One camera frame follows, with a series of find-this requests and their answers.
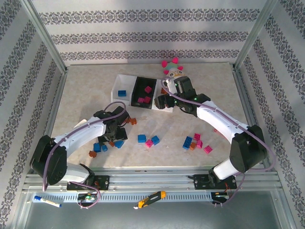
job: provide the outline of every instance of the marker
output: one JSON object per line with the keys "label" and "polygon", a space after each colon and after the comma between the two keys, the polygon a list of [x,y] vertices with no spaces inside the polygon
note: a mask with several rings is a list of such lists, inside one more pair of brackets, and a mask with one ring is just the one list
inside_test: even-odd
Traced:
{"label": "marker", "polygon": [[44,203],[47,203],[47,204],[51,204],[51,205],[53,205],[53,206],[56,206],[56,207],[58,207],[58,208],[61,208],[61,204],[54,203],[54,202],[49,201],[49,200],[47,200],[47,199],[41,198],[41,197],[39,197],[39,196],[35,196],[34,199],[39,200],[40,202],[44,202]]}

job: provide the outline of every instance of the wallpaper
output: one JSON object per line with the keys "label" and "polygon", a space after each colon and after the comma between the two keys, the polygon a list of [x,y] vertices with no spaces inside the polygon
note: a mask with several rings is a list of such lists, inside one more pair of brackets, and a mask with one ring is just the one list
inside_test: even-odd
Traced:
{"label": "wallpaper", "polygon": [[10,228],[61,72],[18,0],[0,0],[0,229]]}
{"label": "wallpaper", "polygon": [[304,0],[278,1],[241,67],[297,228],[305,228],[304,26]]}
{"label": "wallpaper", "polygon": [[66,65],[233,63],[266,0],[33,0]]}

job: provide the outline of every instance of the blue toy block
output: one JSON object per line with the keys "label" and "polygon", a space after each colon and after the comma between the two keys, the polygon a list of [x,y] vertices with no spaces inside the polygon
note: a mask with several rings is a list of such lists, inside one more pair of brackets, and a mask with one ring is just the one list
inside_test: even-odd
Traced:
{"label": "blue toy block", "polygon": [[107,146],[102,145],[102,151],[103,151],[103,152],[106,152],[107,150],[108,150]]}
{"label": "blue toy block", "polygon": [[94,143],[93,144],[93,151],[96,153],[99,153],[101,151],[100,143]]}
{"label": "blue toy block", "polygon": [[119,97],[124,97],[124,96],[126,96],[126,91],[125,91],[125,90],[123,90],[123,91],[118,91],[118,96],[119,96]]}
{"label": "blue toy block", "polygon": [[154,137],[152,137],[152,142],[154,145],[156,145],[160,142],[160,139],[157,136],[154,136]]}
{"label": "blue toy block", "polygon": [[138,143],[145,143],[146,136],[145,135],[138,135]]}
{"label": "blue toy block", "polygon": [[122,145],[124,144],[124,141],[118,141],[118,142],[115,142],[114,145],[120,149],[122,147]]}
{"label": "blue toy block", "polygon": [[192,143],[192,138],[189,137],[189,136],[187,136],[187,137],[186,137],[186,140],[185,140],[185,142],[184,142],[184,144],[183,144],[182,147],[183,147],[184,149],[189,149],[191,143]]}

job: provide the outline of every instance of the table surface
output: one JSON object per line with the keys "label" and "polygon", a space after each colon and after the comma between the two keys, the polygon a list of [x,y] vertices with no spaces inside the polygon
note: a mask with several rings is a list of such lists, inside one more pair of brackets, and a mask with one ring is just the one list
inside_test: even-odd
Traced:
{"label": "table surface", "polygon": [[[183,64],[184,72],[192,81],[198,94],[209,96],[216,105],[237,120],[246,123],[246,118],[228,63]],[[82,119],[89,119],[110,103],[111,89],[117,74],[161,79],[160,64],[76,65],[70,66],[56,116],[52,137],[70,131]],[[150,167],[150,166],[214,166],[230,154],[230,144],[213,132],[208,123],[174,108],[173,113],[150,109],[127,107],[137,125],[125,126],[128,140],[121,149],[108,146],[107,152],[89,157],[94,139],[76,150],[68,162],[83,163],[90,167]],[[213,151],[203,149],[185,150],[182,145],[187,136],[200,133],[203,146],[210,145]],[[157,135],[160,143],[147,148],[137,141],[137,136],[147,138]]]}

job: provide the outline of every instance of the lego brick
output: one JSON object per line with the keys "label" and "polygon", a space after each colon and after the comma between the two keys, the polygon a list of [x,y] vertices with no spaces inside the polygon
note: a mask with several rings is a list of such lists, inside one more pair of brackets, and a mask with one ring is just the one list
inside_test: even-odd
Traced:
{"label": "lego brick", "polygon": [[200,134],[195,133],[194,140],[198,141],[198,140],[200,140],[200,137],[201,137]]}
{"label": "lego brick", "polygon": [[167,94],[167,92],[162,88],[161,89],[161,94]]}
{"label": "lego brick", "polygon": [[130,122],[131,122],[132,125],[137,124],[137,120],[136,120],[135,118],[131,118],[131,119],[130,119]]}
{"label": "lego brick", "polygon": [[118,91],[118,96],[119,97],[125,97],[126,96],[126,91],[125,90]]}
{"label": "lego brick", "polygon": [[93,144],[93,151],[96,153],[99,153],[101,151],[100,143],[94,143]]}
{"label": "lego brick", "polygon": [[192,142],[191,144],[190,144],[190,150],[194,150],[196,148],[196,143],[195,142]]}
{"label": "lego brick", "polygon": [[204,151],[206,152],[206,154],[209,154],[213,149],[210,146],[207,146],[206,148],[204,148]]}
{"label": "lego brick", "polygon": [[152,145],[153,145],[153,141],[150,140],[150,139],[148,139],[148,140],[146,141],[145,145],[146,145],[148,148],[150,148],[150,147],[152,147]]}
{"label": "lego brick", "polygon": [[118,149],[120,149],[120,148],[122,147],[123,144],[124,144],[124,141],[117,141],[117,142],[114,143],[114,145],[115,145]]}
{"label": "lego brick", "polygon": [[89,151],[89,156],[95,158],[97,156],[97,153],[94,151]]}
{"label": "lego brick", "polygon": [[198,140],[197,141],[197,148],[202,148],[202,141],[201,140]]}
{"label": "lego brick", "polygon": [[145,97],[144,98],[144,103],[149,104],[149,102],[151,101],[150,97]]}
{"label": "lego brick", "polygon": [[105,145],[102,145],[102,151],[103,151],[103,152],[106,152],[107,150],[108,150],[108,147],[105,146]]}
{"label": "lego brick", "polygon": [[114,147],[114,143],[113,142],[108,142],[109,145],[111,145],[112,147]]}
{"label": "lego brick", "polygon": [[189,149],[191,142],[192,142],[192,138],[187,136],[182,147],[184,149]]}
{"label": "lego brick", "polygon": [[139,102],[139,103],[143,103],[143,102],[144,102],[144,99],[143,99],[143,98],[138,98],[138,102]]}
{"label": "lego brick", "polygon": [[156,145],[160,142],[160,139],[157,136],[154,136],[154,137],[152,137],[152,142],[154,145]]}
{"label": "lego brick", "polygon": [[150,87],[150,86],[147,86],[146,88],[145,88],[145,92],[146,93],[150,93],[152,91],[152,88]]}
{"label": "lego brick", "polygon": [[146,136],[145,135],[138,135],[138,143],[145,143]]}

